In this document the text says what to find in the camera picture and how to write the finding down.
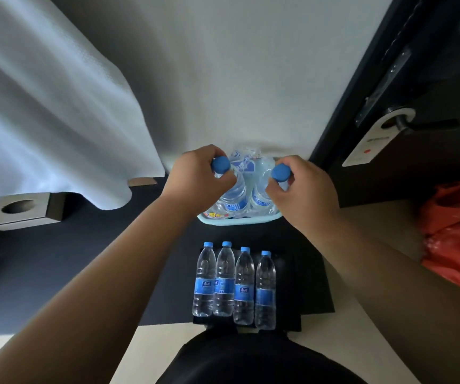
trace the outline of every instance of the white curtain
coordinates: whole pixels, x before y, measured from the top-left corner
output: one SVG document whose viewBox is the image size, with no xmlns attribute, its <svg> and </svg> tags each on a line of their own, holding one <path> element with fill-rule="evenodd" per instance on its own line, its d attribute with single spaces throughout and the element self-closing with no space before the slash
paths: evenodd
<svg viewBox="0 0 460 384">
<path fill-rule="evenodd" d="M 0 0 L 0 196 L 72 191 L 101 209 L 164 168 L 118 68 L 50 0 Z"/>
</svg>

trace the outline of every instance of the person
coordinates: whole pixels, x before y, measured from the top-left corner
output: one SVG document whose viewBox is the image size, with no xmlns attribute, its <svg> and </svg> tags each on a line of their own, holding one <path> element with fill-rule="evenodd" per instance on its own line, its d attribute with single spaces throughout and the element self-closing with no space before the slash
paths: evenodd
<svg viewBox="0 0 460 384">
<path fill-rule="evenodd" d="M 214 177 L 210 163 L 219 155 L 220 148 L 208 145 L 175 162 L 161 196 L 1 348 L 1 384 L 111 380 L 172 243 L 235 183 L 230 171 Z M 290 187 L 284 191 L 271 180 L 267 193 L 336 268 L 379 329 L 393 334 L 398 353 L 408 360 L 437 353 L 443 367 L 432 367 L 435 377 L 445 365 L 460 373 L 460 288 L 347 221 L 323 170 L 298 156 L 278 162 L 292 170 Z M 272 374 L 261 375 L 265 366 Z M 217 329 L 184 345 L 159 381 L 212 381 L 215 369 L 225 371 L 218 382 L 280 382 L 294 374 L 299 381 L 363 382 L 284 335 Z"/>
</svg>

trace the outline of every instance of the forearm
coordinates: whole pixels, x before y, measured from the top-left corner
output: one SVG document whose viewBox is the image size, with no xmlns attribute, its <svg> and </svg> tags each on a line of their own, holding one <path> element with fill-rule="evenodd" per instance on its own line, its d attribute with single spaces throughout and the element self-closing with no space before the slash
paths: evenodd
<svg viewBox="0 0 460 384">
<path fill-rule="evenodd" d="M 411 369 L 460 377 L 460 287 L 340 216 L 307 238 Z"/>
<path fill-rule="evenodd" d="M 0 382 L 109 382 L 190 217 L 159 198 L 0 351 Z"/>
</svg>

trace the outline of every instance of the black door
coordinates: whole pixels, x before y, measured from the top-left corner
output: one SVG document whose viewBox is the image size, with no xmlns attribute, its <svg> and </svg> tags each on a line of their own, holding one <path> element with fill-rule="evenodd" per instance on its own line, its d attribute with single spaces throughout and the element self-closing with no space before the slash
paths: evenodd
<svg viewBox="0 0 460 384">
<path fill-rule="evenodd" d="M 460 181 L 460 0 L 396 0 L 362 63 L 312 156 L 341 206 Z M 385 122 L 399 134 L 369 163 L 343 167 L 371 126 L 398 108 L 413 109 L 414 120 Z"/>
</svg>

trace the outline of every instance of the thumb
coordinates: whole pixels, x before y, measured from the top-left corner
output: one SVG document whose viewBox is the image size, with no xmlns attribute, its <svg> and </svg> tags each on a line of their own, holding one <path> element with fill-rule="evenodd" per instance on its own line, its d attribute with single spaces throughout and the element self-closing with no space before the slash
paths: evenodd
<svg viewBox="0 0 460 384">
<path fill-rule="evenodd" d="M 265 188 L 265 192 L 276 205 L 278 205 L 278 201 L 281 201 L 281 199 L 285 196 L 283 188 L 281 188 L 278 182 L 272 178 L 269 178 L 269 185 Z"/>
<path fill-rule="evenodd" d="M 237 183 L 237 177 L 232 170 L 228 170 L 225 174 L 218 179 L 218 184 L 223 193 L 226 193 L 230 188 Z"/>
</svg>

